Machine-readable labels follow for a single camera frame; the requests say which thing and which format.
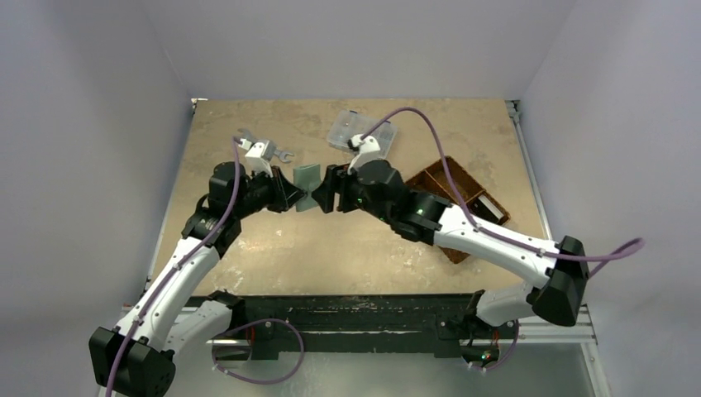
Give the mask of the brown woven basket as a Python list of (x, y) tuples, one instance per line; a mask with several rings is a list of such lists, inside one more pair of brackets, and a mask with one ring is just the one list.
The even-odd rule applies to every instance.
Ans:
[[(458, 189), (460, 196), (467, 204), (467, 207), (473, 199), (481, 194), (486, 194), (508, 214), (508, 221), (510, 220), (511, 217), (509, 212), (490, 193), (488, 193), (486, 188), (475, 178), (473, 178), (463, 166), (458, 164), (451, 156), (446, 157), (446, 163), (448, 165), (449, 172), (453, 177), (454, 185)], [(426, 191), (431, 194), (441, 196), (449, 199), (452, 203), (457, 204), (455, 194), (448, 182), (441, 160), (437, 160), (425, 169), (419, 171), (413, 177), (409, 178), (406, 181), (406, 184), (413, 189)]]

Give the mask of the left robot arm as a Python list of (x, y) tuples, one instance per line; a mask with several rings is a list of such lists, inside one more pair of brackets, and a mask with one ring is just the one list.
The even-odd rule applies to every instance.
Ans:
[(245, 332), (253, 339), (256, 328), (269, 327), (273, 319), (249, 319), (244, 300), (222, 291), (211, 294), (190, 319), (175, 321), (241, 234), (243, 218), (263, 209), (286, 212), (306, 195), (277, 166), (252, 175), (237, 162), (215, 166), (208, 192), (162, 272), (127, 315), (112, 328), (97, 328), (89, 339), (93, 372), (104, 394), (163, 396), (186, 348), (218, 334), (235, 338)]

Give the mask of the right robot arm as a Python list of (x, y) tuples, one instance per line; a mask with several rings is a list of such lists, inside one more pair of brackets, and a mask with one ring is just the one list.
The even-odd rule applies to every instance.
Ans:
[(488, 290), (466, 311), (466, 330), (482, 337), (508, 321), (537, 317), (563, 327), (576, 324), (589, 281), (583, 243), (529, 237), (481, 218), (441, 196), (410, 188), (386, 160), (358, 170), (330, 165), (312, 198), (324, 213), (362, 210), (401, 238), (465, 252), (519, 276), (515, 288)]

